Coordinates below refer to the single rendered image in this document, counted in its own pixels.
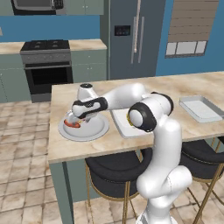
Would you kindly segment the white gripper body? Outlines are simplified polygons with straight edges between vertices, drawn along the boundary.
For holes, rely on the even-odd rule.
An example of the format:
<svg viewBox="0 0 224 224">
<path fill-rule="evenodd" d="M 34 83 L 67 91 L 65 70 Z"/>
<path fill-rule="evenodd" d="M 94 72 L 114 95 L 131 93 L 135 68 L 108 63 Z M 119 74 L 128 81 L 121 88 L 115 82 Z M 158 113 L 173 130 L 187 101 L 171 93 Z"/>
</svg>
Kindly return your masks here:
<svg viewBox="0 0 224 224">
<path fill-rule="evenodd" d="M 87 119 L 80 119 L 78 117 L 76 117 L 72 112 L 70 112 L 68 115 L 67 115 L 67 118 L 66 118 L 67 122 L 69 124 L 75 124 L 75 123 L 87 123 L 88 120 Z"/>
</svg>

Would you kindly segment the red orange cooked food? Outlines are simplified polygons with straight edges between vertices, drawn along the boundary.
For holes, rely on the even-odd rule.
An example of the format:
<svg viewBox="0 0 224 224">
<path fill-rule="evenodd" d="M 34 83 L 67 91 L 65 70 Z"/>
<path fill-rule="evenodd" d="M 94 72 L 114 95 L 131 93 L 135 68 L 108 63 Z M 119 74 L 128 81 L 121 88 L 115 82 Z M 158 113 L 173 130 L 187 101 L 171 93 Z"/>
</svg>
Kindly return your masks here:
<svg viewBox="0 0 224 224">
<path fill-rule="evenodd" d="M 80 128 L 81 127 L 81 123 L 82 121 L 78 121 L 78 122 L 69 122 L 67 119 L 64 120 L 64 124 L 67 126 L 67 127 L 70 127 L 70 128 Z"/>
</svg>

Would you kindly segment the large white round plate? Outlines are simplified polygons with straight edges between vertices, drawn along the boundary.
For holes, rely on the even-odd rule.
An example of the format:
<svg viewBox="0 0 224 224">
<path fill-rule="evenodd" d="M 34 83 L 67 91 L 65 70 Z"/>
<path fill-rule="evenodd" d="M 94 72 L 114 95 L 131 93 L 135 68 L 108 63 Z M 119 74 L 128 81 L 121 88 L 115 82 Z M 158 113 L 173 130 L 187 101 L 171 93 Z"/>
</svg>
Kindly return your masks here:
<svg viewBox="0 0 224 224">
<path fill-rule="evenodd" d="M 67 127 L 64 120 L 70 112 L 66 113 L 58 125 L 59 133 L 66 139 L 76 142 L 92 141 L 102 137 L 109 130 L 109 121 L 101 114 L 94 115 L 87 122 L 82 122 L 78 129 Z"/>
</svg>

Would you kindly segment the grey tupperware container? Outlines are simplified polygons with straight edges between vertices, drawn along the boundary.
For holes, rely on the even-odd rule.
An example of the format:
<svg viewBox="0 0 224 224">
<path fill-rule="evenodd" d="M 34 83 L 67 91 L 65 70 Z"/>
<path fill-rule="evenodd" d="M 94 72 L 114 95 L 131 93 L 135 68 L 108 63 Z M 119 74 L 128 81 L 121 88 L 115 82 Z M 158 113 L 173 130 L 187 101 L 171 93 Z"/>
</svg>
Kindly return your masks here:
<svg viewBox="0 0 224 224">
<path fill-rule="evenodd" d="M 179 105 L 198 123 L 224 120 L 224 111 L 202 95 L 181 97 Z"/>
</svg>

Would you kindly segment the teal lower cupboard run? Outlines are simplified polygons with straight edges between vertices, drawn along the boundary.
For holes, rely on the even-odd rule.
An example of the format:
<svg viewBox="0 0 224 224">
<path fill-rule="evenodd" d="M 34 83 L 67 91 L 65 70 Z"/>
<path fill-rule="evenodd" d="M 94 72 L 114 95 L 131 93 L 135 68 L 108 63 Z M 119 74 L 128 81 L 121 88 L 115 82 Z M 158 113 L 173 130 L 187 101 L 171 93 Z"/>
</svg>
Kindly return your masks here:
<svg viewBox="0 0 224 224">
<path fill-rule="evenodd" d="M 107 51 L 71 51 L 74 82 L 105 81 L 107 79 Z"/>
<path fill-rule="evenodd" d="M 30 99 L 20 55 L 0 54 L 0 102 L 22 102 Z"/>
</svg>

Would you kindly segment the black and grey oven range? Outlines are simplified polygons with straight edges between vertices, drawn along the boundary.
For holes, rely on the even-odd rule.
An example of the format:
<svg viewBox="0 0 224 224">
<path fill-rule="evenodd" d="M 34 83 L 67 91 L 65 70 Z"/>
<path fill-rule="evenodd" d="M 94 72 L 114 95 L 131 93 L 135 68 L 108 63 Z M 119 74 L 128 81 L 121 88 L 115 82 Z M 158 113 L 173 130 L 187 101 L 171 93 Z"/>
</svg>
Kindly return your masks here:
<svg viewBox="0 0 224 224">
<path fill-rule="evenodd" d="M 24 43 L 20 55 L 32 102 L 49 102 L 52 85 L 74 82 L 67 40 L 28 41 Z"/>
</svg>

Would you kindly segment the black stool with gold legs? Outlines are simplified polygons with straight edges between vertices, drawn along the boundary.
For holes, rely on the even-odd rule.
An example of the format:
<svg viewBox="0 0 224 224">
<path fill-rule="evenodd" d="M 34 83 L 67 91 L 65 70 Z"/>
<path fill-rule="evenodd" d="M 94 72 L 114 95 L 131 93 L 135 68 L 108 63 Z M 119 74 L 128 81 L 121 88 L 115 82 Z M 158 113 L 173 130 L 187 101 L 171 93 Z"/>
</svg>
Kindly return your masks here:
<svg viewBox="0 0 224 224">
<path fill-rule="evenodd" d="M 86 184 L 104 199 L 123 203 L 122 224 L 126 224 L 128 203 L 138 194 L 137 178 L 146 170 L 152 159 L 152 148 L 88 157 L 86 163 Z"/>
<path fill-rule="evenodd" d="M 224 144 L 224 136 L 219 136 L 218 139 L 219 142 L 215 150 L 205 140 L 182 143 L 179 164 L 184 165 L 189 169 L 194 181 L 205 183 L 208 187 L 201 204 L 198 202 L 190 188 L 187 188 L 199 207 L 199 211 L 197 212 L 193 224 L 197 224 L 202 217 L 203 209 L 211 193 L 224 206 L 224 201 L 214 191 L 214 185 L 224 174 L 224 151 L 218 152 L 220 145 Z"/>
</svg>

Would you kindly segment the teal kitchen island base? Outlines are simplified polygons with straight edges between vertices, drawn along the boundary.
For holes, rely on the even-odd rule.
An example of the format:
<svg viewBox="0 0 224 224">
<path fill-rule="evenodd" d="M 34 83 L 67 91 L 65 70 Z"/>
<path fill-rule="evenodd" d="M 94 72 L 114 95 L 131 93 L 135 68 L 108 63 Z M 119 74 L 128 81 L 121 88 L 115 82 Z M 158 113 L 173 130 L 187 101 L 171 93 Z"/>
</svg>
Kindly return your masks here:
<svg viewBox="0 0 224 224">
<path fill-rule="evenodd" d="M 90 198 L 91 181 L 86 184 L 85 159 L 49 161 L 52 181 L 63 224 L 74 224 L 73 203 Z"/>
</svg>

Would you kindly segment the grey double door fridge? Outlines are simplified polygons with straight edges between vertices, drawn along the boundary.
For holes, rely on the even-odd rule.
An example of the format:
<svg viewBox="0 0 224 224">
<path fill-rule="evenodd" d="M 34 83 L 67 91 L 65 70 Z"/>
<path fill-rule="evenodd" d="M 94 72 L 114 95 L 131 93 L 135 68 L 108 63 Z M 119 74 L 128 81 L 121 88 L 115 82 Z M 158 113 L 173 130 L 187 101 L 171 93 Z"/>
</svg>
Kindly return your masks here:
<svg viewBox="0 0 224 224">
<path fill-rule="evenodd" d="M 110 0 L 111 80 L 156 74 L 166 0 Z"/>
</svg>

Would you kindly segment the teal upper cupboards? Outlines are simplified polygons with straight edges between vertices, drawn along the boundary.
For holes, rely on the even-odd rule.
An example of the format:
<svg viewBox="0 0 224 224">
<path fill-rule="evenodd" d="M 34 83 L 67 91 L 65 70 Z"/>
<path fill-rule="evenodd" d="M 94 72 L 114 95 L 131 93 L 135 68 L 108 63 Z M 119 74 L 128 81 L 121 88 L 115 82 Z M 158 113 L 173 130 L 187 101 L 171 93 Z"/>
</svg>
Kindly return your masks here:
<svg viewBox="0 0 224 224">
<path fill-rule="evenodd" d="M 104 0 L 52 0 L 58 15 L 102 15 Z"/>
</svg>

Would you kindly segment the black microwave oven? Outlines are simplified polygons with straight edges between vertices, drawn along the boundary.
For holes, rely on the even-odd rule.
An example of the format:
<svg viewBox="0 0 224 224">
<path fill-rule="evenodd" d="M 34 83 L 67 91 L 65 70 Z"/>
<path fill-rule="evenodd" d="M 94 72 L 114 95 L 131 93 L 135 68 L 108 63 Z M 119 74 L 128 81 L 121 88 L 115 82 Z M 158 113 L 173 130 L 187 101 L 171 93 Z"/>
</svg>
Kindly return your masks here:
<svg viewBox="0 0 224 224">
<path fill-rule="evenodd" d="M 15 15 L 65 15 L 64 0 L 10 0 Z"/>
</svg>

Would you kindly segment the window with tan blind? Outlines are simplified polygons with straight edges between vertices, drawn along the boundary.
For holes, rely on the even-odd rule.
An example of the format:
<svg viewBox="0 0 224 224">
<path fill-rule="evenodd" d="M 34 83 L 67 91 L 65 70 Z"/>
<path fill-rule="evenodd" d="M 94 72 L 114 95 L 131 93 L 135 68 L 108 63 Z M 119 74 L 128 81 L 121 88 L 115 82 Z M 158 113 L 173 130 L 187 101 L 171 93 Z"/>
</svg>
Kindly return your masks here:
<svg viewBox="0 0 224 224">
<path fill-rule="evenodd" d="M 173 0 L 166 58 L 203 56 L 220 0 Z"/>
</svg>

